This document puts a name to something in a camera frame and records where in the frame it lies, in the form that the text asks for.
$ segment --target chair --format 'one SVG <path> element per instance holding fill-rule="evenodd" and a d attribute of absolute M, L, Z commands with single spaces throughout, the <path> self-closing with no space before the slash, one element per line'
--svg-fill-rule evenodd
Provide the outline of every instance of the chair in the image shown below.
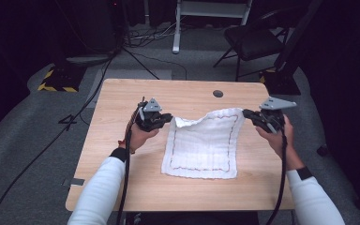
<path fill-rule="evenodd" d="M 218 59 L 213 67 L 215 68 L 223 59 L 237 56 L 235 76 L 237 82 L 239 77 L 266 70 L 267 68 L 264 68 L 239 75 L 241 60 L 250 61 L 281 53 L 286 45 L 290 29 L 295 27 L 302 16 L 306 14 L 307 8 L 306 5 L 302 5 L 274 10 L 246 25 L 240 25 L 225 30 L 224 37 L 231 47 L 220 57 L 220 59 Z M 270 30 L 279 27 L 281 27 L 282 30 L 277 34 L 272 33 Z M 235 54 L 228 56 L 231 51 L 235 51 Z"/>

